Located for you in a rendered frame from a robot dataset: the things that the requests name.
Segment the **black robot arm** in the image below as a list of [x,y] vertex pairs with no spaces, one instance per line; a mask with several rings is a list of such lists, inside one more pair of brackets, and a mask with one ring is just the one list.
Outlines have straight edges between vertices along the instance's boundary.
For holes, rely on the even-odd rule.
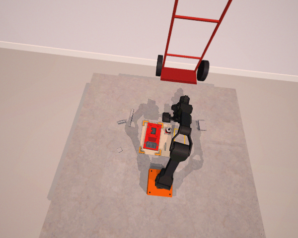
[[[178,164],[185,161],[190,156],[193,145],[190,136],[192,131],[192,128],[190,128],[190,114],[192,113],[193,107],[192,105],[189,105],[189,101],[190,98],[188,96],[181,96],[179,102],[171,106],[171,109],[174,111],[173,114],[177,111],[175,115],[180,119],[180,125],[178,133],[172,138],[170,144],[170,159],[166,168],[162,168],[155,178],[155,186],[158,187],[158,189],[171,189],[173,173]],[[189,145],[174,141],[178,134],[186,135],[188,137]]]

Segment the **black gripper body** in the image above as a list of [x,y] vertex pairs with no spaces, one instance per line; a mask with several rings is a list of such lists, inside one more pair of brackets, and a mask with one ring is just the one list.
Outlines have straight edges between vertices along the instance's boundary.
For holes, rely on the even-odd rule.
[[[176,114],[176,112],[177,111],[175,111],[175,114]],[[163,113],[162,114],[162,122],[169,122],[169,121],[171,121],[171,120],[173,120],[173,122],[180,122],[180,119],[178,119],[177,117],[176,117],[176,115],[174,114],[174,116],[173,117],[171,117],[171,116],[169,116],[169,113]],[[190,124],[192,123],[192,117],[191,117],[191,115],[190,115]]]

